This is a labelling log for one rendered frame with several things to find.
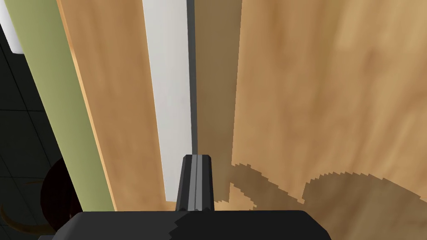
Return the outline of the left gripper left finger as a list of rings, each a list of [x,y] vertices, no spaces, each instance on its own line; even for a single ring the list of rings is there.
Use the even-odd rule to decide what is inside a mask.
[[[177,211],[194,211],[196,204],[197,155],[186,155],[182,161]]]

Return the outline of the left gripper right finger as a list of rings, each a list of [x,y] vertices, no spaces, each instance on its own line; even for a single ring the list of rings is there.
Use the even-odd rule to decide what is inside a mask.
[[[214,211],[211,157],[197,155],[196,210]]]

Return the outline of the light wooden panel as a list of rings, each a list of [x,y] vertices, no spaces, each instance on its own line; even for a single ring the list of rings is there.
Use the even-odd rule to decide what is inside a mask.
[[[57,0],[115,210],[169,211],[142,0]]]

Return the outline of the light wooden door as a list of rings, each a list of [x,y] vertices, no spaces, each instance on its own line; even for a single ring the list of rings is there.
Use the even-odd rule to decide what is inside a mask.
[[[427,0],[194,0],[217,210],[427,240]]]

